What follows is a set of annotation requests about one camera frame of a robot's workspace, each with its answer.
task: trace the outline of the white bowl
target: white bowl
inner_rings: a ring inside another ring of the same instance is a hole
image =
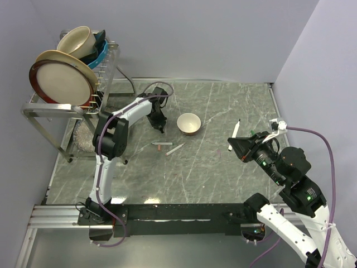
[[[94,51],[95,37],[90,28],[80,26],[67,33],[57,46],[57,50],[81,59]]]
[[[193,113],[184,113],[177,119],[177,126],[183,134],[193,136],[200,129],[201,120]]]

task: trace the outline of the white marker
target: white marker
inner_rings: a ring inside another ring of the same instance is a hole
[[[175,151],[177,151],[179,148],[181,148],[183,145],[184,145],[184,143],[178,145],[176,148],[174,148],[174,149],[172,149],[171,151],[167,152],[165,155],[168,156],[168,155],[172,154],[173,152],[175,152]]]
[[[173,145],[172,142],[151,142],[152,145]]]
[[[239,126],[240,126],[240,119],[238,120],[238,123],[235,124],[232,138],[236,138],[236,137],[237,137],[237,133],[238,133]],[[233,148],[232,148],[232,145],[229,145],[229,146],[228,146],[228,151],[231,152],[232,149],[233,149]]]

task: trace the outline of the plate with red rim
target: plate with red rim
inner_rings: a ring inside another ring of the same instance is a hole
[[[47,103],[89,106],[93,87],[71,64],[40,60],[31,66],[28,78],[37,95]]]

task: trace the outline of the plate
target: plate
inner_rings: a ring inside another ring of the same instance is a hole
[[[89,106],[93,87],[75,67],[57,60],[40,60],[28,74],[38,96],[47,103]]]
[[[40,60],[57,60],[76,67],[88,79],[91,87],[93,88],[93,91],[96,91],[96,83],[98,83],[98,78],[95,76],[91,68],[89,68],[85,63],[81,62],[79,59],[58,50],[47,50],[42,52],[37,57],[36,62]]]

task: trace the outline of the gray mat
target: gray mat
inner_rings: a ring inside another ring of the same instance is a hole
[[[138,84],[139,92],[148,83]],[[281,199],[278,188],[257,164],[242,163],[228,151],[227,138],[238,118],[239,136],[268,130],[277,117],[266,84],[173,82],[175,95],[163,109],[168,118],[165,134],[154,130],[148,119],[131,129],[125,156],[129,164],[118,164],[112,196],[126,203],[241,203],[260,192],[273,202]],[[119,90],[121,83],[113,85]],[[112,99],[111,106],[118,107]],[[176,126],[180,114],[193,112],[202,121],[194,137],[184,136]],[[159,152],[153,141],[185,142],[166,157],[171,147]],[[48,204],[74,204],[88,197],[93,185],[94,159],[60,158],[49,192]]]

